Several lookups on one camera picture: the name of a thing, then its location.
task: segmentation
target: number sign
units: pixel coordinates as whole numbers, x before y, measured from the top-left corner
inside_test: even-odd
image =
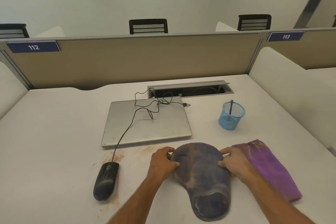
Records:
[[[278,42],[278,41],[299,41],[303,36],[304,31],[296,32],[272,32],[269,36],[267,42]]]
[[[7,42],[13,53],[60,52],[56,41],[47,42]]]

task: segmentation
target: mouse cable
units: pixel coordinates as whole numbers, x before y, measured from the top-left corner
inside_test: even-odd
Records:
[[[132,126],[133,121],[134,121],[134,117],[135,117],[135,114],[137,113],[137,111],[139,111],[139,110],[141,110],[141,109],[145,109],[145,110],[147,110],[147,112],[148,112],[150,118],[153,120],[153,119],[154,119],[154,118],[153,118],[153,113],[158,113],[158,112],[159,112],[159,105],[169,105],[170,103],[178,103],[178,104],[183,105],[183,106],[190,106],[190,104],[187,104],[187,103],[180,103],[180,102],[174,102],[174,101],[172,101],[172,100],[173,100],[173,93],[171,93],[171,92],[166,92],[165,94],[163,94],[163,95],[162,95],[162,99],[158,99],[157,96],[155,95],[155,92],[154,92],[154,97],[155,97],[155,99],[157,99],[157,100],[153,100],[149,105],[146,105],[146,106],[137,105],[137,94],[145,94],[145,93],[146,93],[147,91],[149,91],[150,89],[153,89],[153,88],[151,88],[151,87],[148,88],[148,90],[146,90],[144,93],[137,92],[137,93],[134,94],[134,98],[135,98],[134,106],[137,106],[137,107],[140,107],[140,108],[138,108],[138,109],[135,110],[134,115],[133,115],[133,118],[132,118],[132,122],[131,122],[131,124],[128,126],[128,128],[126,129],[126,131],[125,131],[125,132],[123,133],[123,135],[120,137],[120,139],[119,139],[117,145],[115,146],[115,149],[114,149],[114,152],[113,152],[113,156],[112,156],[112,160],[111,160],[111,162],[113,162],[114,154],[115,154],[115,152],[116,152],[116,150],[117,150],[117,147],[118,147],[118,145],[119,145],[121,139],[124,137],[124,135],[126,134],[126,132],[128,131],[128,129]],[[167,93],[170,93],[170,94],[171,94],[170,101],[168,101],[168,100],[165,99],[165,95],[166,95]],[[148,108],[146,108],[146,107],[149,107],[153,102],[156,102],[156,103],[157,103],[157,111],[151,111],[151,110],[149,110]]]

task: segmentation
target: hand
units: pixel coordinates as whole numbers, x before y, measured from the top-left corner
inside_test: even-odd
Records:
[[[157,181],[160,183],[166,180],[180,165],[179,162],[170,162],[171,155],[169,152],[173,151],[174,148],[172,147],[164,147],[153,153],[152,159],[150,160],[147,177],[150,179],[157,179]]]
[[[220,152],[228,154],[222,161],[218,162],[221,167],[226,167],[230,171],[232,177],[238,177],[242,183],[246,183],[250,175],[254,174],[256,170],[247,160],[242,151],[235,147],[227,147]]]

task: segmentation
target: dirty mouse pad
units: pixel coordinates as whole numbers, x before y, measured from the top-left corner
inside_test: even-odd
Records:
[[[180,163],[175,178],[187,190],[192,210],[203,221],[223,218],[229,211],[231,186],[228,170],[218,165],[223,156],[205,143],[188,143],[178,147],[171,161]]]

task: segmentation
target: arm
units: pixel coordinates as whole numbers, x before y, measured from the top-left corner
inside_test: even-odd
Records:
[[[174,148],[164,147],[152,154],[147,177],[107,224],[144,224],[162,182],[179,166],[170,162]]]
[[[314,224],[259,175],[241,150],[227,147],[221,153],[229,155],[218,164],[247,185],[270,224]]]

